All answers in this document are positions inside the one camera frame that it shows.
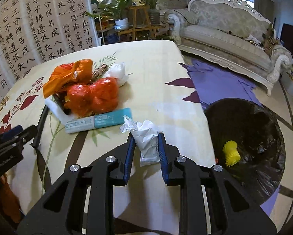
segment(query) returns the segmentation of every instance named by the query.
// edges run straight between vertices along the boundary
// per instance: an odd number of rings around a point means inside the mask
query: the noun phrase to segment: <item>silver bolt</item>
[[[79,166],[77,164],[70,166],[71,171],[77,171],[78,169],[79,169]]]
[[[177,157],[177,162],[179,163],[184,163],[187,159],[184,156],[178,156]]]
[[[108,157],[106,157],[106,161],[108,162],[108,163],[112,163],[112,162],[114,162],[116,160],[116,157],[114,157],[114,156],[108,156]]]
[[[220,166],[220,165],[215,165],[214,167],[214,170],[216,170],[216,171],[222,171],[223,170],[223,167],[222,166]]]

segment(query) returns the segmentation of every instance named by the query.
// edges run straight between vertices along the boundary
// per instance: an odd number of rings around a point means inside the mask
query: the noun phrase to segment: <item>black trash bag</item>
[[[204,113],[218,164],[261,205],[275,192],[285,169],[284,138],[276,118],[259,105],[236,98],[214,102]],[[230,140],[237,143],[241,159],[227,167],[223,146]]]

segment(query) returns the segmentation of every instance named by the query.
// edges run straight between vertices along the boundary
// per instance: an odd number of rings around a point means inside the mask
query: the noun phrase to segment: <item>sofa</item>
[[[271,24],[245,1],[191,0],[188,10],[168,10],[165,19],[174,25],[172,38],[180,50],[249,76],[267,88],[268,96],[281,70],[291,68],[291,53],[283,46],[274,45],[269,57],[242,39],[252,35],[263,41]]]

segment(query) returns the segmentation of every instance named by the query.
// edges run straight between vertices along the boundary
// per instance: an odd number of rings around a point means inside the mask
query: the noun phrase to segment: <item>sofa seat cushion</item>
[[[186,27],[181,36],[226,51],[270,71],[271,60],[268,55],[251,43],[217,29],[191,25]]]

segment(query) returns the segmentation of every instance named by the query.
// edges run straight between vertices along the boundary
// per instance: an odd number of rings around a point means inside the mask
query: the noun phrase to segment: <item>floral tablecloth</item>
[[[171,41],[139,41],[106,45],[68,54],[33,67],[11,88],[0,105],[0,133],[20,124],[37,125],[44,108],[42,85],[60,64],[92,59],[94,65],[124,62],[128,82],[119,90],[118,108],[130,107],[133,120],[150,120],[164,132],[168,144],[179,148],[197,164],[215,164],[213,146],[199,97],[182,66],[183,57]],[[128,133],[119,126],[66,134],[64,126],[49,113],[42,133],[40,152],[26,144],[24,159],[8,172],[11,189],[24,213],[39,200],[45,170],[47,190],[65,167],[88,166],[95,159],[126,142]],[[114,216],[149,230],[178,234],[179,187],[164,184],[160,164],[139,167],[134,155],[129,184],[114,187]]]

